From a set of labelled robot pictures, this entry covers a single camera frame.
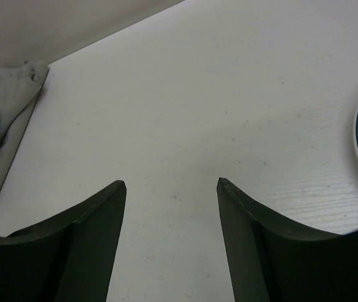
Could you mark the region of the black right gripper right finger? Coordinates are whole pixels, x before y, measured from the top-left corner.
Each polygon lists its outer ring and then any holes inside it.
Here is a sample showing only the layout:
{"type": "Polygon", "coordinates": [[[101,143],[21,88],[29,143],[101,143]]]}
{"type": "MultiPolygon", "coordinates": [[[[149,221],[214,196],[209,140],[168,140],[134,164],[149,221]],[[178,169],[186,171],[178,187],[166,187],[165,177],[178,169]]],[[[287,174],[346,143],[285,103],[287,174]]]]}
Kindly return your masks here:
{"type": "Polygon", "coordinates": [[[358,301],[358,230],[306,226],[225,178],[217,195],[236,301],[358,301]]]}

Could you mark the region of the grey cloth placemat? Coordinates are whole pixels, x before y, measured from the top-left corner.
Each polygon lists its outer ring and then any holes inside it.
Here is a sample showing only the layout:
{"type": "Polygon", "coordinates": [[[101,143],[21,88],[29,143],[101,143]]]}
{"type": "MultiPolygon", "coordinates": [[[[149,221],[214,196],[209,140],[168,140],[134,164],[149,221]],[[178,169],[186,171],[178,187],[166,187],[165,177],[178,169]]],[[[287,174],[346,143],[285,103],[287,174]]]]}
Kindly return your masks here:
{"type": "Polygon", "coordinates": [[[0,144],[10,126],[38,94],[49,70],[42,60],[0,69],[0,144]]]}

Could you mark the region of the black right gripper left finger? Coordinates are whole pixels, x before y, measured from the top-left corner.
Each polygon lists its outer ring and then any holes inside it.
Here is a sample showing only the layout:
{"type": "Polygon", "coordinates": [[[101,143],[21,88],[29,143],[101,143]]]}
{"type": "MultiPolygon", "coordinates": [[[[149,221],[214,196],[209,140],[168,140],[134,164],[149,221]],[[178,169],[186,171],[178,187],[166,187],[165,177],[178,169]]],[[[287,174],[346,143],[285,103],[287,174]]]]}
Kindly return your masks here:
{"type": "Polygon", "coordinates": [[[0,301],[105,301],[126,202],[115,181],[46,220],[0,237],[0,301]]]}

